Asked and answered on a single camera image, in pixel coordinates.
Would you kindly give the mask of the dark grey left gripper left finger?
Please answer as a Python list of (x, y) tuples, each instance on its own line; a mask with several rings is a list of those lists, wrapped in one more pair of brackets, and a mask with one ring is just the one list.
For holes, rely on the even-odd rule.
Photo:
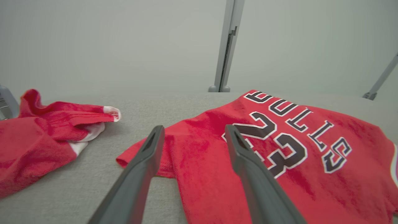
[(141, 224), (151, 179), (160, 167), (165, 130), (155, 126), (88, 224)]

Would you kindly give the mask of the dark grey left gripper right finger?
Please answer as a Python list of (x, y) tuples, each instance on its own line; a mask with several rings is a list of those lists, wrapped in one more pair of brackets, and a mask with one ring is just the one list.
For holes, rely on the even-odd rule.
[(307, 224), (236, 126), (225, 126), (225, 138), (233, 170), (243, 185), (252, 224)]

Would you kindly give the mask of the grey metal stand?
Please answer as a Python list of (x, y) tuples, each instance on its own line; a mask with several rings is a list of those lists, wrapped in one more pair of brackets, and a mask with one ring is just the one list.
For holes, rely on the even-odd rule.
[(0, 85), (0, 120), (14, 119), (19, 116), (19, 104), (10, 90)]

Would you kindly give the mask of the red shorts with white trim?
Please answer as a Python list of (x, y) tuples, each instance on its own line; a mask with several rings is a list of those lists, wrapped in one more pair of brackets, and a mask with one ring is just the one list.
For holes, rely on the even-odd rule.
[(107, 122), (120, 118), (111, 106), (62, 101), (45, 106), (37, 90), (26, 91), (19, 116), (0, 121), (0, 199), (75, 160)]

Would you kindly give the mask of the grey partition post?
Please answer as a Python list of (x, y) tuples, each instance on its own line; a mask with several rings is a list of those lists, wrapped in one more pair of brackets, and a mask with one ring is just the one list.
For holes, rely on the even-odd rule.
[(385, 68), (385, 70), (380, 75), (380, 77), (377, 79), (377, 81), (372, 86), (372, 88), (367, 93), (365, 93), (362, 97), (365, 99), (368, 99), (368, 100), (374, 100), (377, 96), (377, 92), (380, 90), (380, 88), (382, 87), (384, 82), (391, 75), (392, 71), (394, 71), (394, 69), (397, 65), (398, 65), (398, 52), (395, 54), (392, 61)]

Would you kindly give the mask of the red basketball jersey number 23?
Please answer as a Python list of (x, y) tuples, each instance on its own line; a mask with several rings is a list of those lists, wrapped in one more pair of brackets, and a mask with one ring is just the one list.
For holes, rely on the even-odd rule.
[(382, 129), (251, 90), (165, 129), (157, 175), (177, 180), (189, 224), (251, 224), (228, 124), (308, 224), (390, 224), (398, 215), (398, 146)]

